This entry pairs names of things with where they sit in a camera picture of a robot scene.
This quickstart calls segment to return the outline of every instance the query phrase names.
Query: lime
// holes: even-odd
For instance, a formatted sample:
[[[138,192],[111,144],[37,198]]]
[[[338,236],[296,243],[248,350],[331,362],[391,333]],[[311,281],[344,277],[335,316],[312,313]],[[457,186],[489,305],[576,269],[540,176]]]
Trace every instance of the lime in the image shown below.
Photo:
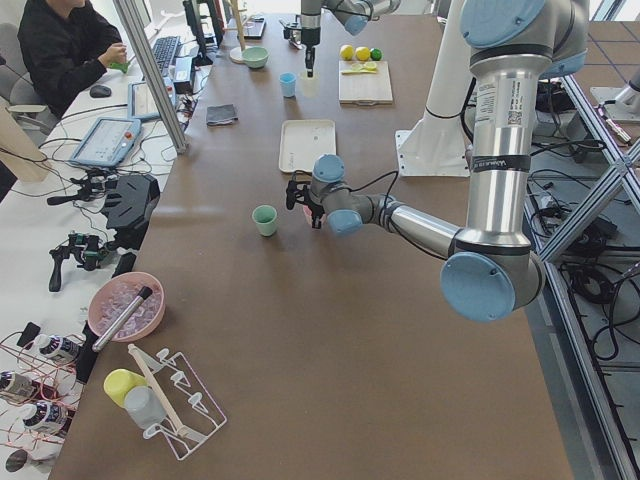
[[[379,48],[372,48],[370,54],[371,60],[375,60],[376,62],[382,60],[382,50]]]

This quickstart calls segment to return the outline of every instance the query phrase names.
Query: lemon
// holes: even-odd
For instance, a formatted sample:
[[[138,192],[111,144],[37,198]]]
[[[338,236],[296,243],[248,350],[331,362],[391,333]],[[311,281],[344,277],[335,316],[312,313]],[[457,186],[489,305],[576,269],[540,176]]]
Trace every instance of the lemon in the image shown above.
[[[353,58],[353,45],[343,45],[340,47],[340,58],[351,60]]]
[[[371,56],[371,50],[369,50],[369,48],[367,47],[356,48],[356,58],[361,62],[366,62],[367,60],[369,60],[370,56]]]

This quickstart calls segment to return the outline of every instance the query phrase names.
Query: blue cup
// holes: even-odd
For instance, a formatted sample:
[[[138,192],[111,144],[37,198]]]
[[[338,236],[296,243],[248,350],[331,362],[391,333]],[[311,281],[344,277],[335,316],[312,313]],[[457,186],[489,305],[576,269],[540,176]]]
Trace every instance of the blue cup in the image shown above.
[[[283,73],[280,75],[280,89],[283,97],[296,96],[296,75],[295,73]]]

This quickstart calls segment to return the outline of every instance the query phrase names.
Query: green object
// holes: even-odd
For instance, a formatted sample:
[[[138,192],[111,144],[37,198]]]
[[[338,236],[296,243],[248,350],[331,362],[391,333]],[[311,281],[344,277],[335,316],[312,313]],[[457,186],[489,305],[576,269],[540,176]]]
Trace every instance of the green object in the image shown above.
[[[260,235],[263,237],[270,237],[278,229],[276,220],[278,218],[278,212],[271,205],[260,205],[253,210],[251,218],[258,227]]]
[[[382,60],[382,50],[380,50],[379,48],[372,48],[371,60],[375,60],[376,62]]]
[[[247,47],[242,51],[242,60],[249,68],[262,68],[266,65],[269,52],[263,47]]]
[[[129,64],[131,62],[127,62],[127,63],[110,63],[109,64],[109,68],[112,68],[114,70],[120,70],[122,73],[127,73],[129,71]]]

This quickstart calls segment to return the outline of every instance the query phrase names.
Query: keyboard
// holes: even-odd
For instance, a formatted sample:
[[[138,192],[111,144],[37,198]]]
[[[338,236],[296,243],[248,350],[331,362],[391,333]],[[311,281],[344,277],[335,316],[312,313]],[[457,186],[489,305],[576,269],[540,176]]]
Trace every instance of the keyboard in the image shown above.
[[[169,66],[173,63],[179,45],[180,37],[160,37],[153,44],[153,56],[163,77],[169,76]]]

